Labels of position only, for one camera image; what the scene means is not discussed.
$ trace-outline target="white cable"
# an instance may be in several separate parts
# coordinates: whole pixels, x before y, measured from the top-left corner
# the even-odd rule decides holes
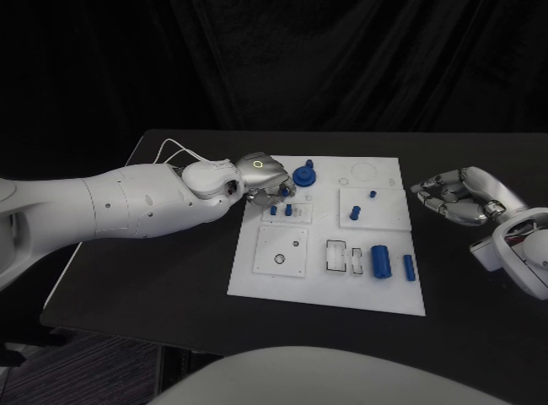
[[[182,144],[180,144],[179,142],[176,142],[172,138],[163,139],[163,142],[160,143],[160,150],[163,149],[163,145],[166,144],[167,141],[172,142],[172,143],[175,143],[175,144],[179,146],[179,148],[180,148],[180,149],[175,152],[175,154],[172,154],[172,156],[169,157],[167,160],[170,160],[170,159],[175,157],[175,155],[179,154],[179,152],[180,152],[182,150],[185,150],[185,152],[188,153],[188,155],[189,155],[192,158],[195,158],[196,160],[202,161],[202,162],[212,163],[212,164],[221,164],[221,163],[228,163],[228,162],[229,162],[228,159],[225,159],[225,160],[208,160],[208,159],[203,159],[192,150],[186,149],[186,148],[182,146]],[[157,151],[157,155],[155,156],[153,163],[156,163],[156,162],[157,162],[157,159],[160,158],[160,150]]]

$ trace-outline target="blue knob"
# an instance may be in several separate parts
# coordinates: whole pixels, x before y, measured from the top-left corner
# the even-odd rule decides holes
[[[357,220],[357,214],[360,213],[360,208],[355,205],[352,207],[352,214],[349,215],[349,218],[356,221]]]

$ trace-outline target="black table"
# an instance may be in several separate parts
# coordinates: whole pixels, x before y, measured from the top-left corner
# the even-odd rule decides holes
[[[152,130],[129,164],[152,162],[165,138],[206,159],[234,161],[254,151],[398,157],[406,187],[477,165],[530,207],[548,207],[546,134]],[[447,222],[409,193],[408,205],[426,317],[228,296],[239,202],[214,223],[172,235],[83,243],[42,323],[222,355],[283,345],[336,348],[415,366],[508,402],[548,403],[548,300],[471,258],[467,247],[491,226]]]

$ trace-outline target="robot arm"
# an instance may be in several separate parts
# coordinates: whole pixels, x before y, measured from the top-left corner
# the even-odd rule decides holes
[[[441,199],[426,190],[441,188]],[[548,208],[529,209],[497,178],[477,167],[452,170],[411,187],[425,207],[449,221],[478,226],[494,220],[493,235],[470,251],[488,271],[504,268],[520,288],[548,299]]]
[[[294,194],[283,165],[249,154],[235,165],[132,165],[58,181],[0,179],[0,290],[60,247],[98,238],[144,239],[221,218],[242,195],[268,205]]]

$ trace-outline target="blue part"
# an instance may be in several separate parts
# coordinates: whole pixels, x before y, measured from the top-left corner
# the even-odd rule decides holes
[[[388,248],[376,245],[370,248],[372,272],[375,278],[390,277],[390,261],[388,260]]]
[[[403,261],[403,271],[406,272],[406,279],[409,281],[415,281],[415,267],[412,266],[411,255],[403,255],[402,261]]]
[[[360,208],[355,205],[352,207],[352,214],[349,215],[349,218],[356,221],[357,220],[357,214],[360,213]]]
[[[316,182],[316,172],[313,171],[313,162],[310,160],[307,160],[304,166],[294,170],[291,178],[294,185],[298,187],[308,187]]]

